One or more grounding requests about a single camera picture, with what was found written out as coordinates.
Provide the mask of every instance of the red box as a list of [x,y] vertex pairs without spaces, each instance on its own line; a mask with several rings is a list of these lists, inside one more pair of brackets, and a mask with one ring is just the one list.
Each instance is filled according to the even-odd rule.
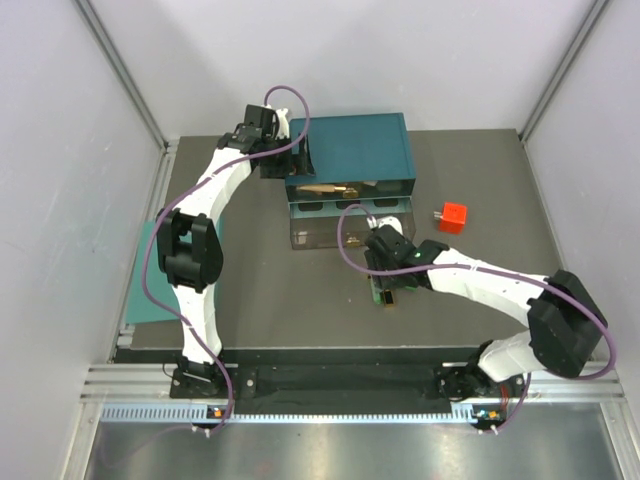
[[467,221],[467,207],[458,203],[447,202],[440,217],[440,231],[459,234]]

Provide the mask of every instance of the white enclosure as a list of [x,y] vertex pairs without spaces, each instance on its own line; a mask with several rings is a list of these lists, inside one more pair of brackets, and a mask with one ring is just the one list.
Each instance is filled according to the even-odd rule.
[[[78,3],[0,2],[7,479],[63,467],[165,153]],[[403,111],[412,130],[520,131],[594,4],[90,3],[165,139],[228,131],[280,83],[315,115]],[[610,3],[526,147],[563,260],[609,318],[640,418],[640,5]]]

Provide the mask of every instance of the wall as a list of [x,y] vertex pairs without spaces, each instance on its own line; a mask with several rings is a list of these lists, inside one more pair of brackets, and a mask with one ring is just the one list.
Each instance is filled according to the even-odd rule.
[[2,478],[53,478],[159,151],[72,2],[0,2]]
[[593,292],[640,422],[640,3],[611,2],[529,142],[567,265]]
[[590,3],[93,0],[168,138],[224,133],[278,83],[317,115],[520,128]]

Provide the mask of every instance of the teal mat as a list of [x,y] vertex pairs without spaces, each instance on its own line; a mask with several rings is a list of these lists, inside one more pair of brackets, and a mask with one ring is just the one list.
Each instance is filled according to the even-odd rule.
[[[154,222],[146,222],[142,226],[142,234],[140,235],[140,242],[138,243],[138,253],[136,254],[136,263],[133,267],[133,278],[131,279],[131,286],[129,287],[129,300],[127,301],[127,313],[125,315],[125,321],[128,324],[135,325],[137,323],[176,320],[176,317],[169,312],[149,301],[142,291],[142,284],[140,283],[144,251],[151,236],[153,225]],[[155,242],[153,243],[153,250],[151,250],[151,258],[149,260],[147,285],[154,297],[170,307],[179,310],[178,299],[173,293],[171,285],[167,282],[167,277],[158,267],[158,248]]]

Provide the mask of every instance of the gray tabletop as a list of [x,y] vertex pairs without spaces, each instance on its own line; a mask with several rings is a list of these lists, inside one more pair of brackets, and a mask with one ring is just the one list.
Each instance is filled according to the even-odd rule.
[[[410,132],[417,181],[415,241],[433,238],[463,253],[527,273],[559,267],[531,169],[513,130]],[[167,199],[193,185],[216,137],[182,137]],[[438,231],[434,210],[468,206],[461,235]],[[397,305],[373,303],[366,277],[337,249],[293,251],[282,181],[245,181],[224,212],[225,266],[216,319],[228,347],[460,346],[521,329],[487,307],[427,290],[397,292]],[[349,250],[364,265],[361,249]],[[175,335],[147,325],[134,336]]]

